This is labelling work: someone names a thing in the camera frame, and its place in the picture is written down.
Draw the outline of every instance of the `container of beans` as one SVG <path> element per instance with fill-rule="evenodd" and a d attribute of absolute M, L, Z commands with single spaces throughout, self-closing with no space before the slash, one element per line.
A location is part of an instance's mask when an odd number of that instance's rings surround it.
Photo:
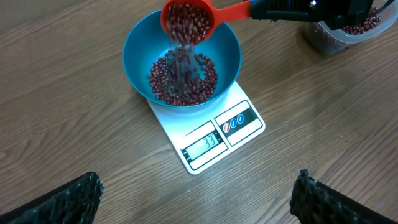
<path fill-rule="evenodd" d="M 386 2 L 375 0 L 371 12 L 382 7 Z M 388 29 L 398 18 L 398 1 L 394 1 L 380 14 L 369 17 L 360 26 L 331 30 L 325 22 L 306 23 L 303 35 L 310 44 L 325 55 L 335 54 L 353 44 L 372 39 Z"/>

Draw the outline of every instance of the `table surface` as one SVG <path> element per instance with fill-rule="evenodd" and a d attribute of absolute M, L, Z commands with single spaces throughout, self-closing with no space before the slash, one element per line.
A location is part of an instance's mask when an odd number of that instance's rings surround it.
<path fill-rule="evenodd" d="M 95 171 L 95 223 L 298 223 L 308 168 L 398 221 L 398 24 L 324 57 L 302 23 L 232 22 L 238 83 L 267 129 L 193 176 L 122 66 L 130 29 L 163 2 L 0 0 L 0 214 Z"/>

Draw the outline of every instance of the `red bean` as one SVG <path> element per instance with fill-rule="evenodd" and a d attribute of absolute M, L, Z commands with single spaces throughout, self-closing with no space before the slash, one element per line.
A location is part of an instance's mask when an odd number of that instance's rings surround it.
<path fill-rule="evenodd" d="M 172 52 L 175 52 L 178 57 L 167 60 L 161 58 L 152 64 L 149 84 L 155 97 L 158 100 L 165 100 L 167 104 L 177 106 L 197 105 L 205 102 L 214 93 L 217 84 L 217 71 L 212 67 L 214 63 L 203 54 L 193 55 L 192 59 L 195 60 L 192 60 L 191 47 L 186 49 L 179 46 L 175 51 L 169 51 L 168 54 L 172 56 Z M 205 80 L 202 80 L 200 74 L 196 72 L 199 63 L 203 65 L 201 70 L 205 71 Z"/>
<path fill-rule="evenodd" d="M 371 10 L 369 11 L 370 14 L 376 12 L 378 9 L 376 7 L 372 7 Z M 346 26 L 342 28 L 343 32 L 346 32 L 347 34 L 351 35 L 358 35 L 358 34 L 363 34 L 363 32 L 369 31 L 376 26 L 379 25 L 381 20 L 381 16 L 371 16 L 367 19 L 364 24 L 358 25 L 358 26 Z"/>
<path fill-rule="evenodd" d="M 210 24 L 205 10 L 191 4 L 173 4 L 166 15 L 170 36 L 182 44 L 197 44 L 205 38 L 204 24 Z"/>

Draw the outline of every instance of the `scale buttons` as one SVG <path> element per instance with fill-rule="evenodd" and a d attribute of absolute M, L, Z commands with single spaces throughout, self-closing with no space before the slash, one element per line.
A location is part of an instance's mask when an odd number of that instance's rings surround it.
<path fill-rule="evenodd" d="M 236 128 L 236 125 L 238 125 L 238 122 L 236 121 L 235 118 L 233 118 L 230 123 L 231 123 L 231 128 Z"/>
<path fill-rule="evenodd" d="M 228 124 L 228 123 L 225 123 L 225 124 L 224 124 L 224 126 L 223 126 L 223 131 L 224 131 L 225 133 L 227 133 L 227 132 L 229 131 L 229 124 Z"/>
<path fill-rule="evenodd" d="M 238 115 L 238 124 L 243 123 L 243 121 L 244 121 L 243 115 L 239 114 L 239 115 Z"/>

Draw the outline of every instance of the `plastic container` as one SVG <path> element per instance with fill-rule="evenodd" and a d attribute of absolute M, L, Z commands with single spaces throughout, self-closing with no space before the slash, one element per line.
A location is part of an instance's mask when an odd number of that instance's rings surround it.
<path fill-rule="evenodd" d="M 381 8 L 386 1 L 375 0 L 373 7 Z M 398 18 L 398 1 L 394 1 L 389 7 L 385 8 L 378 16 L 381 16 L 380 24 L 359 35 L 351 35 L 342 30 L 330 30 L 325 22 L 306 23 L 304 25 L 304 37 L 320 53 L 325 55 L 335 54 L 350 45 L 358 44 L 369 40 L 388 29 Z"/>

